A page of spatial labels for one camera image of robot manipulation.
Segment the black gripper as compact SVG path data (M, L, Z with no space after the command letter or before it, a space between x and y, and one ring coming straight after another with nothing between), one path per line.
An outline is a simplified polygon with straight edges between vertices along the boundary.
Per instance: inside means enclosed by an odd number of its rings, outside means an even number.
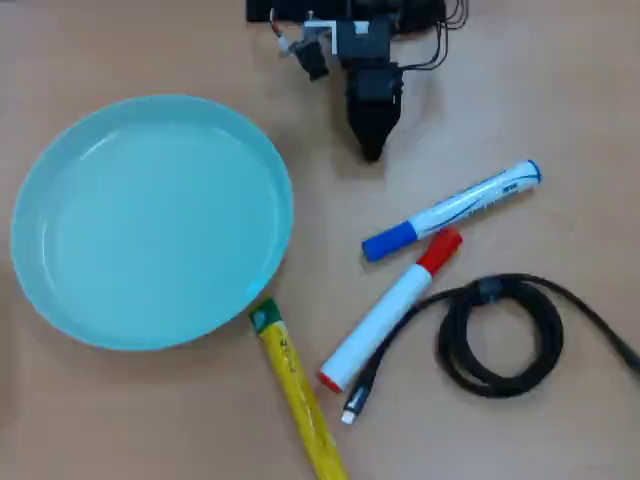
M346 68L346 104L399 105L403 72L396 62L354 63ZM368 163L380 160L386 140L400 118L396 107L348 109L348 123Z

